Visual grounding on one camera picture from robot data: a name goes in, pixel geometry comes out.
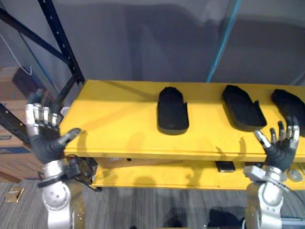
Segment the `black metal rack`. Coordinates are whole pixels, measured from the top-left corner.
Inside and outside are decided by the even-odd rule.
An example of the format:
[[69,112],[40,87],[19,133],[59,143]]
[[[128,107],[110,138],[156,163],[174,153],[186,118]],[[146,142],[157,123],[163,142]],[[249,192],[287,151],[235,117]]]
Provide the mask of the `black metal rack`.
[[[62,101],[66,98],[72,86],[75,83],[78,85],[84,84],[85,79],[73,54],[72,48],[61,25],[52,0],[38,0],[38,2],[61,52],[57,51],[44,39],[42,39],[40,36],[31,31],[29,28],[27,28],[25,25],[23,25],[21,22],[16,20],[1,8],[0,19],[68,65],[72,76],[55,99],[55,104],[61,104]],[[16,116],[14,116],[2,104],[0,104],[0,124],[26,145],[30,145],[30,141],[27,136],[26,125]]]

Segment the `robotic arm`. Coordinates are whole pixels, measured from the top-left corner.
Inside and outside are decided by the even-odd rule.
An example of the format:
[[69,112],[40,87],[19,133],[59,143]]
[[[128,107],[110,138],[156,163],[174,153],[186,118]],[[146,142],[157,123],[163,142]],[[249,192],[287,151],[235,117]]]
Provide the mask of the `robotic arm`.
[[74,128],[60,136],[59,110],[56,107],[53,111],[41,107],[42,97],[42,91],[30,96],[26,105],[26,124],[33,152],[44,164],[45,178],[38,187],[42,189],[42,201],[48,211],[48,228],[83,229],[83,185],[74,178],[90,179],[93,171],[88,163],[78,157],[67,161],[63,152],[81,130]]
[[247,166],[244,173],[252,180],[246,193],[248,205],[245,212],[245,225],[248,229],[281,229],[281,207],[284,202],[283,191],[289,188],[282,182],[284,172],[291,166],[298,146],[300,129],[295,118],[288,117],[287,131],[279,122],[279,141],[273,128],[271,143],[260,132],[254,134],[266,153],[264,168]]

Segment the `gray carpet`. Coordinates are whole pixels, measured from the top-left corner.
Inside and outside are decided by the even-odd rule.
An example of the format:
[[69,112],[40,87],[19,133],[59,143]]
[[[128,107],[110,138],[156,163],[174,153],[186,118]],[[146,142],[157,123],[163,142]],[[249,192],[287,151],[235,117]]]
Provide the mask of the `gray carpet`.
[[[20,203],[4,202],[11,187],[25,187]],[[299,191],[302,199],[305,192]],[[184,226],[204,229],[216,223],[234,225],[244,217],[243,191],[104,188],[96,193],[85,187],[86,229],[138,229]],[[305,217],[300,201],[285,195],[283,216]],[[44,229],[47,212],[34,181],[0,183],[0,228]]]

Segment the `yellow shelf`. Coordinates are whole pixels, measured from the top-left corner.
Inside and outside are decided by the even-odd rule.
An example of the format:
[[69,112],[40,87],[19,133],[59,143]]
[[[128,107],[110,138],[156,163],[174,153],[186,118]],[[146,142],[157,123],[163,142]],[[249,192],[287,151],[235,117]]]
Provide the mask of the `yellow shelf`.
[[[244,176],[244,163],[234,162],[234,165],[233,173],[219,173],[213,161],[112,169],[99,166],[92,186],[244,190],[250,184],[250,179]],[[305,176],[303,174],[302,182],[287,179],[285,184],[292,189],[305,189]]]
[[[269,128],[284,120],[270,97],[284,89],[305,101],[303,87],[237,84],[259,100]],[[157,130],[156,107],[160,91],[176,87],[188,103],[190,127],[170,136]],[[79,127],[85,132],[65,153],[90,157],[130,157],[177,160],[264,161],[253,133],[234,129],[224,112],[224,83],[156,83],[88,80],[61,124],[61,131]],[[305,140],[300,139],[295,162],[305,162]]]

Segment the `black foam insert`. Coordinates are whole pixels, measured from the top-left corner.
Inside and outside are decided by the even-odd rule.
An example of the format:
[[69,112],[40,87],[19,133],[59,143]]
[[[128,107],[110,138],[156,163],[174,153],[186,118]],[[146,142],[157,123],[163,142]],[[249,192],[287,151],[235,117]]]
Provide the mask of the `black foam insert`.
[[157,106],[158,129],[168,135],[179,135],[189,127],[187,103],[174,87],[165,87],[159,94]]
[[275,89],[271,95],[272,101],[279,109],[281,115],[296,117],[300,125],[300,134],[305,136],[305,104],[294,94],[285,90]]
[[254,131],[267,125],[259,107],[252,102],[247,92],[237,86],[228,85],[223,92],[224,109],[231,125],[242,131]]

